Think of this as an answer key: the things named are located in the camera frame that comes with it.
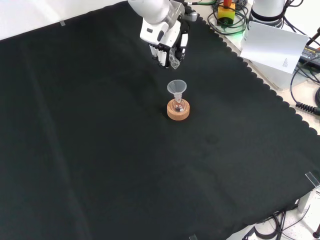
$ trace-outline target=green cable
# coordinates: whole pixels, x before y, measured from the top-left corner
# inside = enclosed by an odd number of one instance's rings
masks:
[[[217,0],[215,1],[209,1],[209,2],[198,2],[197,5],[204,5],[204,6],[210,6],[216,4]]]

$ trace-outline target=yellow object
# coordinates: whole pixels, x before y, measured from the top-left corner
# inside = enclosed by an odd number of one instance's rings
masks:
[[[235,12],[236,4],[232,3],[230,8],[231,9],[224,8],[223,6],[218,7],[218,19],[220,22],[223,22],[225,24],[234,23],[235,15],[236,15],[236,12]]]

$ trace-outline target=orange object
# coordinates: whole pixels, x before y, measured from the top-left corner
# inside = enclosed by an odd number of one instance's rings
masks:
[[[230,7],[232,4],[232,0],[223,0],[223,6]]]

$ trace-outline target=white wall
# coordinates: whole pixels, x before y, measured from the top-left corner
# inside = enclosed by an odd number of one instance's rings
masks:
[[[0,40],[124,0],[0,0]]]

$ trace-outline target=connector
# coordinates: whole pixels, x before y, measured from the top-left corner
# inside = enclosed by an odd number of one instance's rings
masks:
[[[295,106],[308,113],[312,113],[314,115],[320,116],[320,107],[309,106],[309,105],[303,104],[302,102],[297,102]]]

